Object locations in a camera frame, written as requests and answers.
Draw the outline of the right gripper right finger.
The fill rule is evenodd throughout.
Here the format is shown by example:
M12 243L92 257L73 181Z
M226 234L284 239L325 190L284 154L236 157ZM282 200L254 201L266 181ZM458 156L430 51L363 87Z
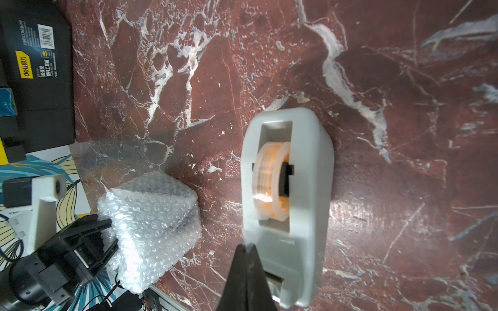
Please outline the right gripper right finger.
M246 309L277 310L256 246L254 244L247 246L246 254Z

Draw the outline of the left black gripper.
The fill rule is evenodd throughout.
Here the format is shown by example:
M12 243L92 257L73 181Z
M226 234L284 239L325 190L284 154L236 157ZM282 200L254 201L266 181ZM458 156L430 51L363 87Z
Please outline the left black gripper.
M110 219L88 215L61 229L34 253L16 259L1 272L1 309L34 310L74 298L93 281L118 249L105 246L102 233Z

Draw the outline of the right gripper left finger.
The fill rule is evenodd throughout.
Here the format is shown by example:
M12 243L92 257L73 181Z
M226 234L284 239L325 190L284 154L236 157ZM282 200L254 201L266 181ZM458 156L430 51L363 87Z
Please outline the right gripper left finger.
M248 254L243 244L237 246L217 311L248 310L247 303Z

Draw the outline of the clear bubble wrap sheet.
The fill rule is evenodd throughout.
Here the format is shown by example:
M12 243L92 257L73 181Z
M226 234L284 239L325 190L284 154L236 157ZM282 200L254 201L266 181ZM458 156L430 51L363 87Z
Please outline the clear bubble wrap sheet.
M164 172L145 173L99 198L102 233L118 249L108 265L121 286L141 294L197 243L202 233L197 193Z

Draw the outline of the white tape dispenser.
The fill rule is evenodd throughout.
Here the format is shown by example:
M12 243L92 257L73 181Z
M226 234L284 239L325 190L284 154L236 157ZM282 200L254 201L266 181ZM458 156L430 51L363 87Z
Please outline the white tape dispenser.
M283 222L260 220L252 197L252 172L268 142L289 142L282 166L289 198ZM307 108L263 112L244 137L241 156L243 238L258 250L272 299L281 308L307 307L320 288L333 186L334 148L315 113Z

